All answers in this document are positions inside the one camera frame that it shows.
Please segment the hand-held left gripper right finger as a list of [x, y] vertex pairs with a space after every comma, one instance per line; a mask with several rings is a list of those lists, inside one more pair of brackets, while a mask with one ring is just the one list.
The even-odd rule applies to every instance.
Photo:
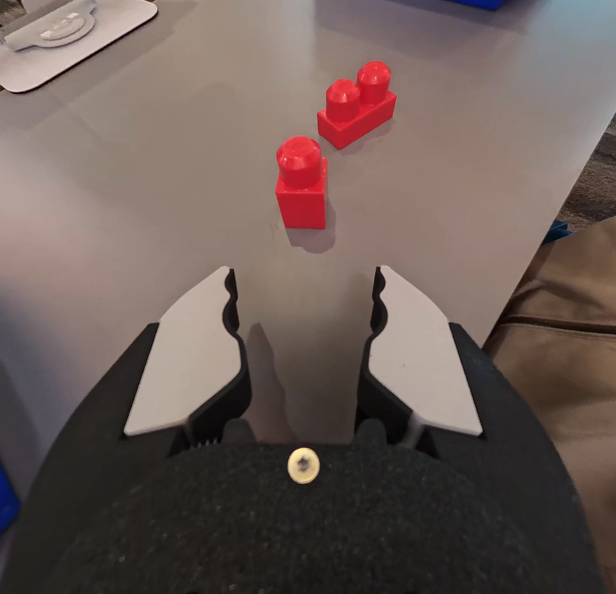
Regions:
[[483, 427], [445, 314], [385, 265], [375, 269], [372, 302], [356, 431], [376, 420], [389, 444], [406, 447], [418, 447], [432, 429], [480, 439]]

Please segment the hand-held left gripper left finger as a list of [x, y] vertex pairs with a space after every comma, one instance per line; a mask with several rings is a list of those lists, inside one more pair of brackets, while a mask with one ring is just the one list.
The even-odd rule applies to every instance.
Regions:
[[212, 444], [247, 411], [252, 390], [237, 301], [235, 272], [222, 266], [163, 314], [126, 436], [181, 428], [189, 443]]

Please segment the red single-stud block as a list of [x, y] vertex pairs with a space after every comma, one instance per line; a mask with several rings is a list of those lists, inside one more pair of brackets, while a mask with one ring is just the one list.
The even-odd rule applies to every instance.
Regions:
[[276, 153], [275, 195], [286, 228], [326, 228], [328, 160], [317, 141], [306, 136], [287, 139]]

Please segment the red two-stud block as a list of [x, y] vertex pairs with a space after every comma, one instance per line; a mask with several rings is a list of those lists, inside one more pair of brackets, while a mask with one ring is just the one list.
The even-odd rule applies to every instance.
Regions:
[[392, 119], [397, 96], [390, 80], [389, 66], [378, 60], [361, 67], [356, 80], [336, 80], [317, 113], [319, 135], [341, 150]]

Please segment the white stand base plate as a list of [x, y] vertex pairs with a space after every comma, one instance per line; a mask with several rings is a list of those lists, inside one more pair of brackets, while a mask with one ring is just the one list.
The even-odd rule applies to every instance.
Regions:
[[22, 0], [26, 14], [1, 27], [1, 88], [35, 90], [158, 14], [147, 0]]

